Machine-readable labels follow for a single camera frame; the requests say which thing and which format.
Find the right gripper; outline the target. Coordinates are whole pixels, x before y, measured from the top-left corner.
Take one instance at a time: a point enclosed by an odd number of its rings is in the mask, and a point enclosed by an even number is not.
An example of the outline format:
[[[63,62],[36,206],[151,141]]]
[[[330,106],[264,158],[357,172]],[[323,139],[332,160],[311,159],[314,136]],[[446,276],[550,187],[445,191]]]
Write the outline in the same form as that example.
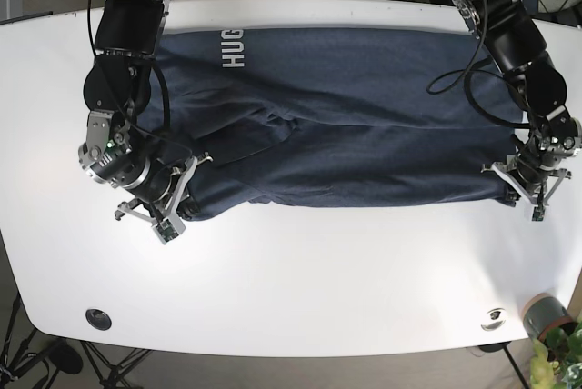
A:
[[[132,216],[146,222],[161,244],[181,236],[186,230],[183,220],[191,221],[199,213],[188,184],[198,166],[213,161],[208,152],[203,152],[185,162],[164,164],[150,155],[127,153],[114,141],[108,141],[104,150],[82,144],[85,173],[99,184],[122,188],[134,197],[116,208],[116,221]],[[138,212],[140,206],[148,214]]]

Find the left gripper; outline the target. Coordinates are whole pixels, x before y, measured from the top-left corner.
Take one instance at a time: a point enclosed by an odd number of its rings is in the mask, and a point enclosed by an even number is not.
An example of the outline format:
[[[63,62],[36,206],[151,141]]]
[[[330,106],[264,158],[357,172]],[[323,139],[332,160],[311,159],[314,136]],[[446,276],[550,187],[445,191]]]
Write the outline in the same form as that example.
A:
[[[503,182],[504,194],[500,203],[515,207],[518,202],[533,206],[531,220],[545,219],[549,200],[565,181],[572,178],[562,161],[581,149],[580,125],[515,125],[514,129],[527,130],[528,138],[520,141],[514,135],[517,152],[515,167],[504,162],[481,165],[481,173],[490,173]]]

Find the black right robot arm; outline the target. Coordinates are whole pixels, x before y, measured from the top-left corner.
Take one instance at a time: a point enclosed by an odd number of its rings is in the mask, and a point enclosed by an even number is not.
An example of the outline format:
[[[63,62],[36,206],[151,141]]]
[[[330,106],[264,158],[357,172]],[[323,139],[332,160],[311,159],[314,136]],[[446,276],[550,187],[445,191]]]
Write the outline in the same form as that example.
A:
[[[84,83],[86,139],[78,149],[82,169],[99,184],[133,196],[115,218],[148,223],[166,244],[186,229],[196,203],[187,185],[208,153],[163,159],[170,139],[169,91],[156,62],[171,0],[105,0],[97,28],[89,27],[94,57]]]

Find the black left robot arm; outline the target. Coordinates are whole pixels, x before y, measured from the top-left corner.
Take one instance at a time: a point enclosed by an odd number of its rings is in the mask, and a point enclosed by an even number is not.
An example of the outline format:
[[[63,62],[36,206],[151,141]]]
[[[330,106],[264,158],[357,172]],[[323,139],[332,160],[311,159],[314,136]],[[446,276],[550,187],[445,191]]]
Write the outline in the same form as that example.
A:
[[[451,0],[478,40],[477,49],[488,56],[471,58],[456,81],[463,86],[469,105],[493,125],[527,131],[527,139],[512,138],[516,151],[503,162],[488,167],[508,186],[510,202],[526,200],[531,219],[541,222],[549,201],[571,173],[562,162],[581,149],[581,123],[567,110],[567,83],[554,67],[547,42],[524,6],[523,0]],[[526,114],[524,123],[494,116],[477,103],[473,77],[487,65],[506,86]]]

